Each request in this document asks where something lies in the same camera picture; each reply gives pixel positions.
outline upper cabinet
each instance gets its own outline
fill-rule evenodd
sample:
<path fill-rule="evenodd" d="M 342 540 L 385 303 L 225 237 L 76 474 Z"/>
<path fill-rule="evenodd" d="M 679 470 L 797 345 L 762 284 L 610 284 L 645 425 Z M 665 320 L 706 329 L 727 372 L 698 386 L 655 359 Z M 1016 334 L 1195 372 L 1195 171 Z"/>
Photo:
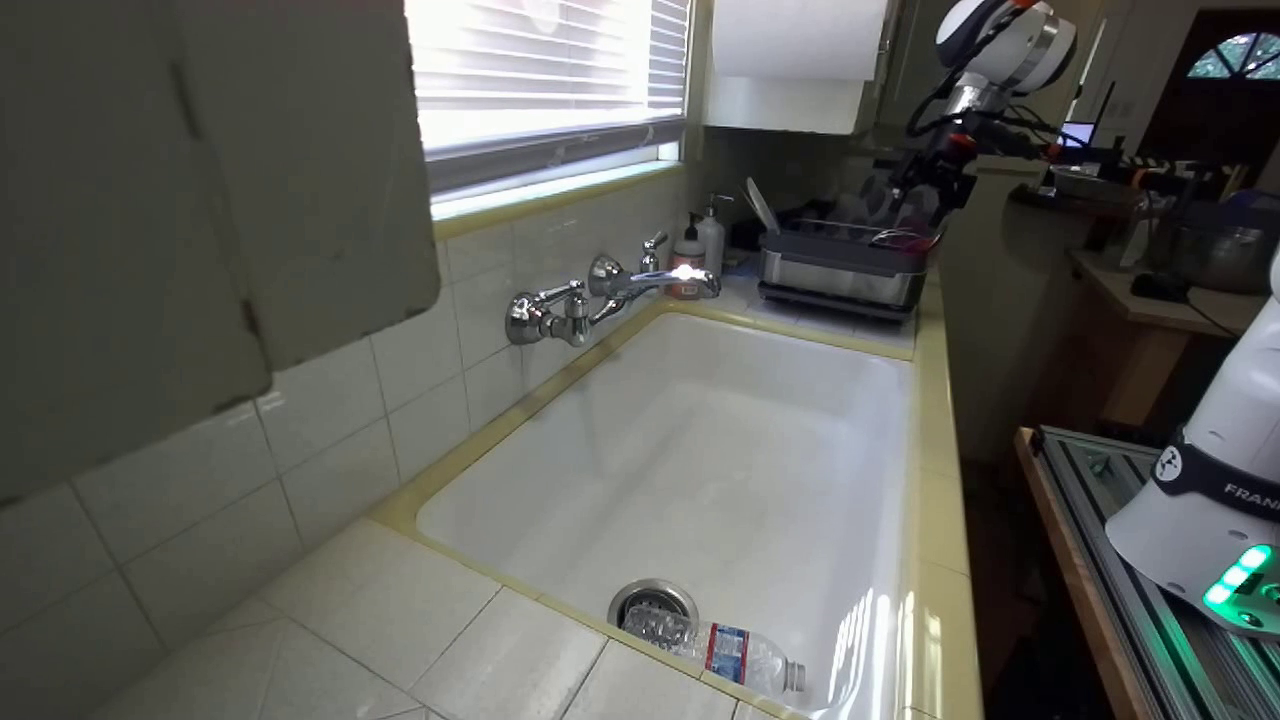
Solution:
<path fill-rule="evenodd" d="M 397 3 L 17 0 L 0 501 L 436 296 Z"/>
<path fill-rule="evenodd" d="M 891 0 L 717 0 L 706 123 L 849 136 L 877 91 Z"/>

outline faucet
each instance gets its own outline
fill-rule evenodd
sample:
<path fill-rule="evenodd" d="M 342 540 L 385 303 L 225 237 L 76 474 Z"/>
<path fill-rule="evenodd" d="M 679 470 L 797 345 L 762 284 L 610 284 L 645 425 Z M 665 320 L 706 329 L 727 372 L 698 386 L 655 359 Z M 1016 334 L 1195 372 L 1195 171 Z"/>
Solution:
<path fill-rule="evenodd" d="M 566 279 L 557 287 L 543 292 L 521 292 L 507 303 L 507 340 L 511 345 L 538 345 L 543 338 L 568 340 L 568 345 L 586 345 L 594 325 L 603 325 L 610 318 L 625 312 L 630 303 L 635 303 L 645 292 L 653 287 L 670 287 L 670 284 L 709 284 L 712 276 L 706 270 L 679 265 L 674 271 L 659 270 L 659 248 L 670 246 L 670 233 L 649 237 L 642 246 L 642 270 L 625 271 L 620 261 L 613 257 L 595 257 L 587 270 L 587 284 L 586 279 Z"/>

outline drain strainer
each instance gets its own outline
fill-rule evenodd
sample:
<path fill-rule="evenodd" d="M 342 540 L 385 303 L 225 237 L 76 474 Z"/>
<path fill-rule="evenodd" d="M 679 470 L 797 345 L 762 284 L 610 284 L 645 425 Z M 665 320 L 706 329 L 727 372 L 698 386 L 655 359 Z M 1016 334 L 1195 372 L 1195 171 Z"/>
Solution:
<path fill-rule="evenodd" d="M 620 590 L 610 606 L 610 626 L 655 646 L 679 650 L 698 634 L 698 606 L 686 590 L 665 579 L 635 579 Z"/>

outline cabinet door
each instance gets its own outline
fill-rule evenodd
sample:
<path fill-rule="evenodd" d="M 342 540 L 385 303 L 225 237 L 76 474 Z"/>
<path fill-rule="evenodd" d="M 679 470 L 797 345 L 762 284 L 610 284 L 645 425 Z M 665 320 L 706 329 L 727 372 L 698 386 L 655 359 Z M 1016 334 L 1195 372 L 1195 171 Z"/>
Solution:
<path fill-rule="evenodd" d="M 271 365 L 436 302 L 402 0 L 177 0 Z"/>
<path fill-rule="evenodd" d="M 0 26 L 0 498 L 269 386 L 153 0 Z"/>

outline label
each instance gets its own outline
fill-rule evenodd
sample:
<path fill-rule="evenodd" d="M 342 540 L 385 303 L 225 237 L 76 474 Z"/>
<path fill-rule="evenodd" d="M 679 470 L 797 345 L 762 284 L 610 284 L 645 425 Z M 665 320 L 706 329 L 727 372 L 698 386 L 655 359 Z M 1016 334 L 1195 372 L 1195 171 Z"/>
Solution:
<path fill-rule="evenodd" d="M 709 671 L 746 686 L 747 680 L 747 646 L 746 629 L 712 626 L 709 634 Z"/>

